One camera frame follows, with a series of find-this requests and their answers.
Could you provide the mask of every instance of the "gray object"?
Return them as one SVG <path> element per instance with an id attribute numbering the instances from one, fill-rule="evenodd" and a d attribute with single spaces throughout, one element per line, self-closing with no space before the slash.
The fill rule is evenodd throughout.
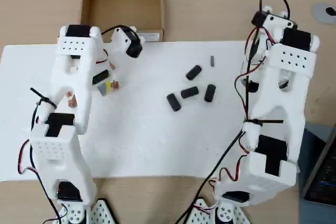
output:
<path id="1" fill-rule="evenodd" d="M 215 57 L 213 55 L 210 56 L 210 66 L 215 66 Z"/>
<path id="2" fill-rule="evenodd" d="M 336 6 L 326 3 L 315 4 L 312 9 L 314 18 L 324 24 L 336 23 Z"/>

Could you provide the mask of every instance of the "gray circular object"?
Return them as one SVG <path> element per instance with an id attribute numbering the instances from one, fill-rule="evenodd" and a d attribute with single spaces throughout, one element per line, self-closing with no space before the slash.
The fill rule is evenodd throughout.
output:
<path id="1" fill-rule="evenodd" d="M 313 16 L 314 18 L 324 24 L 335 24 L 336 23 L 336 7 L 326 4 L 319 3 L 313 6 Z"/>

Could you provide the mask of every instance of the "cable tie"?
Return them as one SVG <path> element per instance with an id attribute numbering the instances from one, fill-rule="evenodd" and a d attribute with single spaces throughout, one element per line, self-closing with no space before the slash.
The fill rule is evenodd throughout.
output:
<path id="1" fill-rule="evenodd" d="M 40 106 L 42 102 L 46 102 L 46 103 L 49 103 L 51 106 L 53 106 L 55 109 L 57 109 L 57 105 L 54 104 L 48 97 L 45 97 L 44 95 L 40 94 L 34 88 L 30 88 L 30 90 L 32 90 L 32 92 L 34 92 L 39 97 L 41 97 L 41 99 L 36 103 L 37 106 Z"/>

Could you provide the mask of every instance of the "black wire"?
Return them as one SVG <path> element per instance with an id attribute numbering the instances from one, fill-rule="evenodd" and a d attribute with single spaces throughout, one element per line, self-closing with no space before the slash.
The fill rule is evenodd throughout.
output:
<path id="1" fill-rule="evenodd" d="M 285 3 L 286 5 L 286 8 L 287 8 L 287 19 L 290 18 L 290 8 L 289 8 L 289 4 L 287 2 L 287 0 L 283 0 L 283 2 Z M 259 0 L 259 11 L 261 12 L 263 9 L 263 0 Z"/>
<path id="2" fill-rule="evenodd" d="M 62 206 L 65 208 L 66 213 L 61 217 L 61 219 L 64 218 L 64 217 L 68 214 L 68 208 L 67 208 L 64 204 L 62 204 Z M 42 224 L 45 224 L 45 223 L 47 223 L 48 221 L 54 221 L 54 220 L 58 220 L 58 218 L 45 220 Z"/>
<path id="3" fill-rule="evenodd" d="M 254 38 L 253 38 L 253 41 L 252 41 L 252 45 L 251 45 L 251 49 L 250 49 L 250 54 L 249 54 L 249 57 L 248 57 L 248 62 L 247 62 L 247 69 L 246 69 L 246 72 L 250 72 L 250 68 L 251 68 L 251 62 L 252 62 L 252 58 L 253 58 L 253 52 L 254 52 L 254 47 L 256 45 L 256 40 L 257 40 L 257 37 L 258 37 L 258 34 L 259 34 L 259 28 L 257 28 L 255 34 L 254 34 Z M 248 91 L 248 84 L 249 84 L 249 77 L 247 76 L 245 78 L 246 80 L 246 83 L 245 83 L 245 107 L 246 107 L 246 116 L 248 119 L 248 97 L 249 97 L 249 91 Z"/>
<path id="4" fill-rule="evenodd" d="M 40 96 L 40 97 L 44 97 L 43 95 L 41 95 L 40 93 L 38 93 L 35 89 L 33 90 L 33 89 L 31 88 L 31 90 L 32 90 L 34 93 L 38 94 L 38 96 Z M 32 123 L 31 123 L 31 128 L 30 128 L 30 130 L 33 130 L 33 128 L 34 128 L 34 125 L 35 125 L 35 117 L 36 117 L 37 109 L 38 109 L 38 107 L 41 105 L 41 101 L 43 101 L 43 100 L 41 99 L 41 100 L 36 104 L 35 110 L 34 110 L 33 115 L 32 115 L 32 117 L 31 117 L 31 120 L 32 120 L 31 122 L 32 122 Z M 30 145 L 29 159 L 30 159 L 31 166 L 32 166 L 34 169 L 36 169 L 36 166 L 35 166 L 35 164 L 34 164 L 34 159 L 33 159 L 33 147 L 32 147 L 32 145 Z M 47 194 L 47 191 L 46 191 L 46 188 L 44 187 L 43 182 L 42 182 L 42 180 L 41 180 L 41 177 L 40 177 L 40 175 L 39 175 L 38 173 L 36 173 L 36 177 L 37 177 L 37 179 L 38 179 L 38 181 L 39 181 L 39 183 L 40 183 L 40 185 L 41 185 L 41 187 L 42 187 L 42 189 L 43 189 L 43 192 L 45 193 L 45 195 L 46 195 L 46 197 L 47 197 L 47 199 L 48 199 L 48 201 L 49 201 L 51 207 L 53 208 L 53 210 L 54 210 L 54 212 L 55 212 L 55 214 L 56 214 L 56 216 L 57 216 L 57 218 L 56 218 L 55 220 L 58 220 L 58 222 L 61 223 L 61 217 L 60 217 L 60 215 L 59 215 L 59 213 L 58 213 L 58 210 L 57 210 L 57 208 L 55 207 L 55 204 L 53 203 L 53 201 L 49 198 L 49 196 L 48 196 L 48 194 Z"/>
<path id="5" fill-rule="evenodd" d="M 140 41 L 140 38 L 138 37 L 137 33 L 135 31 L 133 31 L 130 27 L 124 26 L 124 25 L 112 26 L 111 28 L 107 29 L 106 31 L 103 31 L 101 34 L 104 35 L 104 34 L 108 33 L 109 31 L 112 31 L 112 30 L 117 29 L 117 28 L 122 28 L 122 29 L 125 29 L 127 31 L 130 31 L 131 33 L 133 33 L 135 35 L 136 39 L 138 41 Z"/>
<path id="6" fill-rule="evenodd" d="M 220 166 L 221 162 L 223 161 L 224 157 L 226 156 L 226 154 L 231 150 L 232 146 L 238 141 L 239 137 L 242 135 L 243 131 L 240 130 L 239 133 L 237 134 L 237 136 L 232 140 L 232 142 L 230 143 L 230 145 L 228 146 L 228 148 L 225 150 L 225 152 L 222 154 L 222 156 L 220 157 L 220 159 L 218 160 L 217 164 L 215 165 L 215 167 L 213 168 L 213 170 L 211 171 L 211 173 L 205 178 L 205 180 L 202 182 L 201 186 L 199 187 L 193 201 L 191 202 L 190 206 L 184 211 L 184 213 L 178 218 L 178 220 L 175 222 L 175 224 L 178 224 L 186 215 L 187 217 L 184 220 L 184 224 L 187 222 L 188 220 L 188 216 L 190 215 L 191 210 L 193 209 L 193 206 L 195 204 L 195 202 L 197 201 L 204 185 L 206 184 L 206 182 L 211 178 L 211 176 L 215 173 L 215 171 L 218 169 L 218 167 Z"/>

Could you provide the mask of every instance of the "small black cylinder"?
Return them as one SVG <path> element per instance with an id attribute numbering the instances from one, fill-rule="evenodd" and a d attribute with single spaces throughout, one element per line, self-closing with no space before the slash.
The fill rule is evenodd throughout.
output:
<path id="1" fill-rule="evenodd" d="M 209 84 L 205 92 L 204 101 L 212 102 L 214 98 L 215 90 L 216 90 L 216 86 Z"/>
<path id="2" fill-rule="evenodd" d="M 192 70 L 190 70 L 185 76 L 188 80 L 193 80 L 200 72 L 202 71 L 202 68 L 199 65 L 196 65 L 193 67 Z"/>
<path id="3" fill-rule="evenodd" d="M 170 106 L 172 107 L 173 111 L 176 112 L 176 111 L 181 109 L 181 105 L 180 105 L 179 101 L 176 99 L 176 96 L 173 93 L 167 95 L 167 100 L 168 100 Z"/>
<path id="4" fill-rule="evenodd" d="M 193 97 L 194 95 L 197 95 L 197 94 L 199 94 L 197 87 L 192 87 L 192 88 L 181 91 L 181 96 L 183 99 L 186 99 L 188 97 Z"/>

